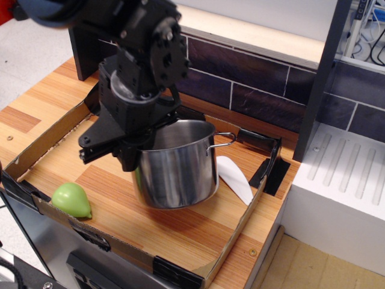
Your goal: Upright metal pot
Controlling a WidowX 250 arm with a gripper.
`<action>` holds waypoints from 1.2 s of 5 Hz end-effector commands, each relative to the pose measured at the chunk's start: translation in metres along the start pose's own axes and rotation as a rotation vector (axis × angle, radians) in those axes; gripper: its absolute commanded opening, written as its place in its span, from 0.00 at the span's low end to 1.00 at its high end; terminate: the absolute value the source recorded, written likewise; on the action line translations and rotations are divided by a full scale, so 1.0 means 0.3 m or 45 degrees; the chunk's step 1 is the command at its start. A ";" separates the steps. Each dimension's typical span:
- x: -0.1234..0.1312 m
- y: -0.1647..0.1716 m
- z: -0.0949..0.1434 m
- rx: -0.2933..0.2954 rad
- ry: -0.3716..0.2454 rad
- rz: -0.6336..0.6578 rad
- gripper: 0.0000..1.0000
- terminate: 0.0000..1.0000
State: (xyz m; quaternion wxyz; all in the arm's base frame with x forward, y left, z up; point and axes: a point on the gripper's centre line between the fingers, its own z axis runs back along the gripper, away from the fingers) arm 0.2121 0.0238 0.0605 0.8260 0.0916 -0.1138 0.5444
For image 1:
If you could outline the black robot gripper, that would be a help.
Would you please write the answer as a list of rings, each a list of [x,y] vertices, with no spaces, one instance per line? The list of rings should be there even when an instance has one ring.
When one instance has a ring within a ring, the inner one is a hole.
[[[79,157],[88,164],[112,153],[132,172],[141,151],[153,148],[154,131],[181,105],[175,83],[182,78],[182,45],[154,46],[146,55],[120,48],[99,72],[99,119],[80,136]]]

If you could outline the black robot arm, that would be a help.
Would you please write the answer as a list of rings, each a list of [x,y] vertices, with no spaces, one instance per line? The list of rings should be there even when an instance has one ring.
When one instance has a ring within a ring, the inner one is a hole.
[[[90,163],[106,154],[125,172],[136,169],[158,129],[176,120],[175,84],[190,62],[171,1],[20,1],[33,21],[52,28],[82,28],[112,40],[117,53],[99,64],[99,117],[80,136],[79,156]]]

